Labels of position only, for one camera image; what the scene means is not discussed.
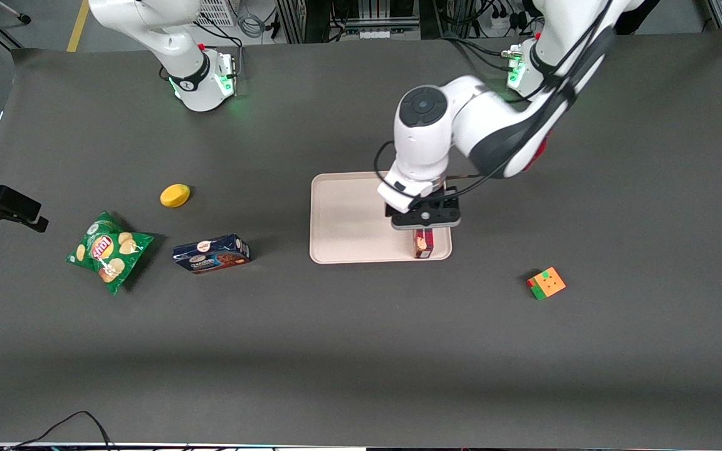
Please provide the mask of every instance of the small box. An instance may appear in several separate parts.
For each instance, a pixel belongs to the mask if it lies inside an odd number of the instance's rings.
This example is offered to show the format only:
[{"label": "small box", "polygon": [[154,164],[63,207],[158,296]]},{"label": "small box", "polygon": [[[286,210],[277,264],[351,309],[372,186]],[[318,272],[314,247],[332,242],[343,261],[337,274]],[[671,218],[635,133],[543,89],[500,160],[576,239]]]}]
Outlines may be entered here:
[{"label": "small box", "polygon": [[174,246],[175,263],[194,274],[249,263],[249,246],[235,234]]},{"label": "small box", "polygon": [[528,280],[528,286],[531,287],[531,291],[533,291],[536,299],[540,301],[567,287],[553,266],[531,277],[531,279]]},{"label": "small box", "polygon": [[414,231],[414,257],[428,259],[433,252],[433,229],[416,229]]}]

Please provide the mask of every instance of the blue box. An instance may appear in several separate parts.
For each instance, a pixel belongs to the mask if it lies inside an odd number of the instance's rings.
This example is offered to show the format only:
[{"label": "blue box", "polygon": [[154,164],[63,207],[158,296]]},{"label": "blue box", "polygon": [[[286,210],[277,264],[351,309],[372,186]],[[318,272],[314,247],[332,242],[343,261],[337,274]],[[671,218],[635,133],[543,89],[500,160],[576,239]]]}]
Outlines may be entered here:
[{"label": "blue box", "polygon": [[174,246],[172,257],[175,263],[194,274],[250,262],[249,246],[235,234]]}]

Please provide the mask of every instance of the yellow object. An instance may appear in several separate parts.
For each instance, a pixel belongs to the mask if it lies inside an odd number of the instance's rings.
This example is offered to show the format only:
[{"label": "yellow object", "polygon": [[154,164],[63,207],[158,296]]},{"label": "yellow object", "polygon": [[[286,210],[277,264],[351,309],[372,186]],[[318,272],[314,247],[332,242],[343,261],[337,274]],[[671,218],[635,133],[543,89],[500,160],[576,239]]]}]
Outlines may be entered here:
[{"label": "yellow object", "polygon": [[190,195],[191,189],[188,188],[188,185],[178,183],[177,185],[169,186],[169,188],[166,188],[163,192],[161,192],[160,203],[163,204],[164,207],[168,207],[170,209],[178,208],[180,205],[183,205],[187,200],[189,200]]},{"label": "yellow object", "polygon": [[80,11],[77,12],[77,20],[74,22],[74,29],[71,31],[71,37],[68,40],[66,51],[77,51],[77,46],[80,45],[80,36],[83,35],[83,28],[85,28],[85,19],[88,18],[89,9],[88,0],[83,0],[82,4],[80,4]]}]

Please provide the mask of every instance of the lay's logo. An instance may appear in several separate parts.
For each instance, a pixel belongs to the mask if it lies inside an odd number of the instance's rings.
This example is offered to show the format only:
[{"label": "lay's logo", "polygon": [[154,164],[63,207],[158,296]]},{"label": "lay's logo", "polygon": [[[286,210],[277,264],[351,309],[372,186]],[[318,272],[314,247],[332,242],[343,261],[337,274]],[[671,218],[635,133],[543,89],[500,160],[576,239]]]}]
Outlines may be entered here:
[{"label": "lay's logo", "polygon": [[91,247],[91,257],[94,260],[106,259],[113,252],[113,240],[108,235],[98,237]]}]

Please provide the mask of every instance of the yellow sponge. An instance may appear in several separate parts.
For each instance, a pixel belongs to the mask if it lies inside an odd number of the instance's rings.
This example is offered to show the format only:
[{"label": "yellow sponge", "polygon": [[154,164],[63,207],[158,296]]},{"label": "yellow sponge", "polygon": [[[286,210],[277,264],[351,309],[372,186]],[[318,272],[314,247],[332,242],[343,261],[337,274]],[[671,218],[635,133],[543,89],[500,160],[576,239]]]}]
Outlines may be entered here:
[{"label": "yellow sponge", "polygon": [[161,192],[160,203],[163,204],[164,207],[168,207],[170,209],[178,208],[180,205],[183,205],[187,200],[189,200],[190,195],[191,189],[188,188],[188,185],[178,183],[177,185],[169,186],[169,188],[166,188],[163,192]]}]

